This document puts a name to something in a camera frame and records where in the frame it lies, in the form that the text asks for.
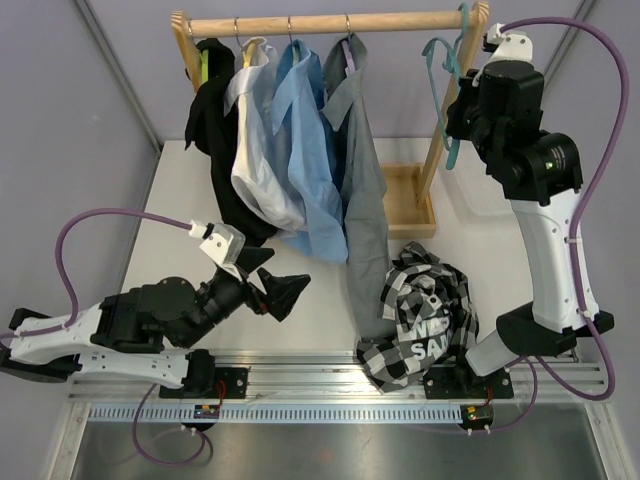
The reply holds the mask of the grey shirt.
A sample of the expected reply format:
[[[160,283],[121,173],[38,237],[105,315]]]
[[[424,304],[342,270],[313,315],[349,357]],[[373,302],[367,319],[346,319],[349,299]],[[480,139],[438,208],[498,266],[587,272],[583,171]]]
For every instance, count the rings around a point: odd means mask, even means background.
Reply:
[[[350,305],[359,337],[373,341],[394,332],[379,312],[380,295],[390,270],[389,228],[383,203],[387,185],[362,92],[367,48],[353,34],[356,72],[346,76],[342,40],[334,45],[324,64],[327,102],[323,114],[334,130],[338,158],[344,162],[340,196],[348,246],[346,285]]]

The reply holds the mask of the black white checked shirt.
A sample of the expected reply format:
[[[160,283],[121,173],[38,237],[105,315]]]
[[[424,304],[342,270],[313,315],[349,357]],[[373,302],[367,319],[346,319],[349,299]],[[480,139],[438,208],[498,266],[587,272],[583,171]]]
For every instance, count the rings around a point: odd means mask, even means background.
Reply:
[[[395,332],[356,347],[367,379],[382,394],[422,380],[435,364],[477,343],[479,321],[466,274],[421,244],[406,244],[386,274],[379,312]]]

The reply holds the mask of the purple plastic hanger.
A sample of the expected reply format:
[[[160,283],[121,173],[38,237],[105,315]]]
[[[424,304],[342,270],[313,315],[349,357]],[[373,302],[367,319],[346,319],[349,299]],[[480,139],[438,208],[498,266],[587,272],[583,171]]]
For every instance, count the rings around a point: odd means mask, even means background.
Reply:
[[[356,63],[354,61],[353,50],[352,50],[353,32],[351,29],[351,21],[350,21],[349,15],[345,13],[344,17],[345,17],[347,35],[341,41],[341,47],[342,47],[344,60],[345,60],[345,75],[350,76],[356,72]]]

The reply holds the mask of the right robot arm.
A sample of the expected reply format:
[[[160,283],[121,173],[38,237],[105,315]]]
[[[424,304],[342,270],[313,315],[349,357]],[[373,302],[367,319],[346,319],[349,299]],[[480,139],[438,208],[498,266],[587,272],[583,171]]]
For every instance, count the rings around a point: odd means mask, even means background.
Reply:
[[[525,61],[500,60],[459,80],[446,132],[472,143],[487,175],[502,187],[525,244],[531,302],[500,315],[496,329],[465,353],[456,389],[476,396],[490,375],[522,356],[557,356],[580,337],[613,329],[614,317],[573,275],[588,278],[570,256],[570,225],[583,183],[579,151],[562,133],[540,127],[544,77]]]

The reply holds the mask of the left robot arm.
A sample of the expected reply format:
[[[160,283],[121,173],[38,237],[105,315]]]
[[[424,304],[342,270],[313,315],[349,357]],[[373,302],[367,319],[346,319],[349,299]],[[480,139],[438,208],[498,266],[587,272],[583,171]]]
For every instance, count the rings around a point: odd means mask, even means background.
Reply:
[[[106,374],[157,384],[163,398],[220,397],[215,357],[197,343],[242,306],[283,321],[311,281],[307,274],[272,275],[263,265],[274,254],[246,247],[237,276],[217,268],[198,287],[181,277],[144,284],[80,312],[73,325],[19,308],[1,370],[39,383]]]

